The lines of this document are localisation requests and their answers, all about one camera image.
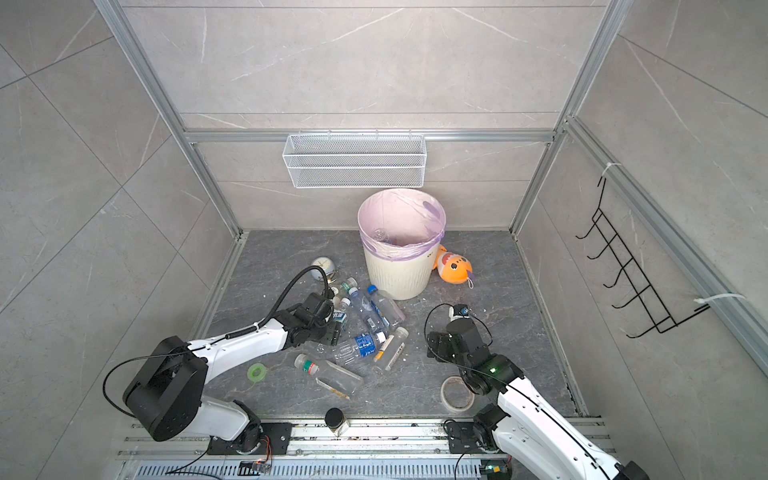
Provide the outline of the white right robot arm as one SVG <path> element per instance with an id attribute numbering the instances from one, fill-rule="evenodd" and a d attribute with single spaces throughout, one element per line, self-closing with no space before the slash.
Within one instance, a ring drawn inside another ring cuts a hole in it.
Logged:
<path id="1" fill-rule="evenodd" d="M 619 462 L 583 435 L 538 392 L 522 369 L 490 351 L 469 317 L 425 335 L 429 355 L 458 367 L 470 390 L 495 402 L 473 417 L 480 445 L 519 461 L 539 479 L 647 479 L 635 462 Z"/>

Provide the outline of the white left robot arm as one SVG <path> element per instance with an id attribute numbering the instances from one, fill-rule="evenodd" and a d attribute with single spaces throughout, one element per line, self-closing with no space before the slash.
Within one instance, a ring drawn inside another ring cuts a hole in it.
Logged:
<path id="1" fill-rule="evenodd" d="M 261 420 L 239 400 L 205 395 L 206 385 L 255 358 L 321 340 L 333 314 L 332 297 L 331 292 L 312 293 L 300 304 L 221 336 L 162 340 L 142 359 L 123 403 L 157 442 L 195 434 L 222 441 L 240 454 L 254 452 L 266 442 Z"/>

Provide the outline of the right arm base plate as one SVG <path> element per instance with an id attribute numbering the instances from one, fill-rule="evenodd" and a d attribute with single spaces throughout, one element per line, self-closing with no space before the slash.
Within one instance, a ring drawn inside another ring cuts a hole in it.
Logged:
<path id="1" fill-rule="evenodd" d="M 451 454 L 495 454 L 498 449 L 485 445 L 475 434 L 472 422 L 446 419 L 442 422 Z"/>

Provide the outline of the blue label bottle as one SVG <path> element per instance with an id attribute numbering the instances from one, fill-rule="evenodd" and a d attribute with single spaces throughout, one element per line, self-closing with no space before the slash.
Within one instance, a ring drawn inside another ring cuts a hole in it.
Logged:
<path id="1" fill-rule="evenodd" d="M 332 360 L 341 366 L 357 360 L 373 357 L 386 340 L 383 332 L 362 333 L 340 342 L 333 350 Z"/>

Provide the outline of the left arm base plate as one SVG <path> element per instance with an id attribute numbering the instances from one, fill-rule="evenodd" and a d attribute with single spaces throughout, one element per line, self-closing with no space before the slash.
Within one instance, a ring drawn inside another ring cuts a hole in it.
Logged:
<path id="1" fill-rule="evenodd" d="M 262 455 L 268 451 L 273 455 L 285 455 L 290 443 L 293 424 L 289 422 L 267 422 L 258 428 L 247 429 L 236 440 L 225 441 L 214 438 L 209 442 L 209 455 Z"/>

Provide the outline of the orange white label bottle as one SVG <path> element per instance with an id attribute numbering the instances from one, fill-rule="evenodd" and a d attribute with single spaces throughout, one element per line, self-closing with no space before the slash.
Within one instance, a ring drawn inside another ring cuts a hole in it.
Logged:
<path id="1" fill-rule="evenodd" d="M 376 353 L 374 369 L 379 372 L 390 371 L 402 354 L 408 337 L 409 332 L 405 328 L 397 327 Z"/>

